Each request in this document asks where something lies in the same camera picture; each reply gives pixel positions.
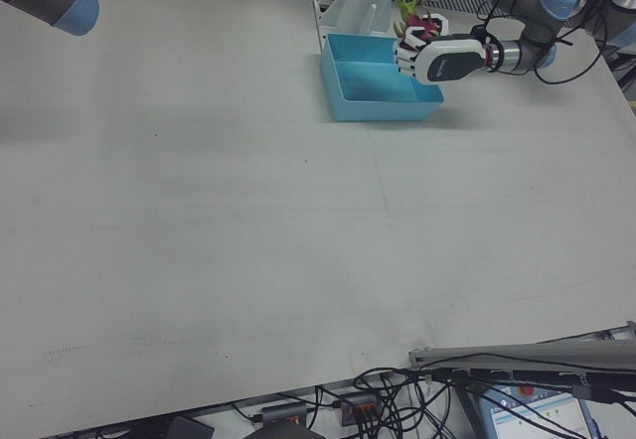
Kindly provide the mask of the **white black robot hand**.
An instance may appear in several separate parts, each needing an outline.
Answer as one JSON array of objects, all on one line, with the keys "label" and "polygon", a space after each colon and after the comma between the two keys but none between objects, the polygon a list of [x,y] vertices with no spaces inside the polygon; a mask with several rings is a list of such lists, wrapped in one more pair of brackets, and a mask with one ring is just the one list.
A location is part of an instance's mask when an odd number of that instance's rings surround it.
[{"label": "white black robot hand", "polygon": [[438,13],[410,15],[393,24],[397,71],[424,85],[458,81],[484,70],[485,45],[471,34],[451,34],[448,20]]}]

